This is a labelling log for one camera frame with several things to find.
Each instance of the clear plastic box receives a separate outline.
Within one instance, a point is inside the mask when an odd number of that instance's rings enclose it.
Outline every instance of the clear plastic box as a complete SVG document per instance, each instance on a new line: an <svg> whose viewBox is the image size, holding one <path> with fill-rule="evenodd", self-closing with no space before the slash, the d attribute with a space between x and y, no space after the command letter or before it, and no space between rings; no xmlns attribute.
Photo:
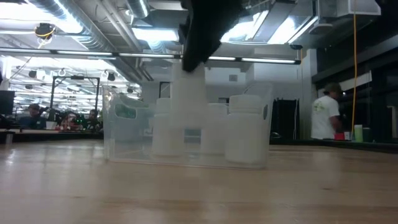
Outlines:
<svg viewBox="0 0 398 224"><path fill-rule="evenodd" d="M259 95L264 101L264 155L267 157L272 115L272 86L256 84L245 94ZM228 162L223 154L201 153L201 130L186 129L182 156L155 156L151 154L155 108L145 102L130 99L103 87L104 146L106 158L113 162L140 162L148 164L218 167L229 169L262 169L260 163Z"/></svg>

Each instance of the monitor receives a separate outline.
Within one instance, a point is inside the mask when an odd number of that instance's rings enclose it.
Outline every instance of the monitor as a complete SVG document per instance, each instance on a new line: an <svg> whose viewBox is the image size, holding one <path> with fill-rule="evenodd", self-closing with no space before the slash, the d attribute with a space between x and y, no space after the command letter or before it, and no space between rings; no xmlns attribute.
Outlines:
<svg viewBox="0 0 398 224"><path fill-rule="evenodd" d="M12 115L14 110L14 91L0 91L0 114Z"/></svg>

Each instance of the black robotic arm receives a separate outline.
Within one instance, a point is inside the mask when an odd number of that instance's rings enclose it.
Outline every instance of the black robotic arm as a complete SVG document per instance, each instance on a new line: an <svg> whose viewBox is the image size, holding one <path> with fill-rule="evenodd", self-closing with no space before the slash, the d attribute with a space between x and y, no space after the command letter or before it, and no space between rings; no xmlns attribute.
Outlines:
<svg viewBox="0 0 398 224"><path fill-rule="evenodd" d="M192 72L221 45L220 39L238 22L245 10L240 0L180 0L189 11L178 31L184 45L182 69Z"/></svg>

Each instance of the white t-shirt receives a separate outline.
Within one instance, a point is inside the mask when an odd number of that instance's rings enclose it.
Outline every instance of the white t-shirt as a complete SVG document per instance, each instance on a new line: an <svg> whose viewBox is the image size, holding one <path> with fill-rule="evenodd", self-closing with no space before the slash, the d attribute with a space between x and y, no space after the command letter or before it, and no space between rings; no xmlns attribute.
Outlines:
<svg viewBox="0 0 398 224"><path fill-rule="evenodd" d="M323 96L312 104L312 129L313 139L334 139L335 130L329 118L339 116L338 103L330 96Z"/></svg>

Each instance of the wooden tabletop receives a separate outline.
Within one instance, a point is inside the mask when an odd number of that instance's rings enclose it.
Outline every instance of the wooden tabletop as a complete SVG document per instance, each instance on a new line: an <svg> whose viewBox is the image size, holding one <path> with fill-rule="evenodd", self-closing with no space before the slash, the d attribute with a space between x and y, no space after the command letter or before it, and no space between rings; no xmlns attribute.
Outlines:
<svg viewBox="0 0 398 224"><path fill-rule="evenodd" d="M1 223L398 222L397 155L272 146L247 171L106 162L102 141L0 149Z"/></svg>

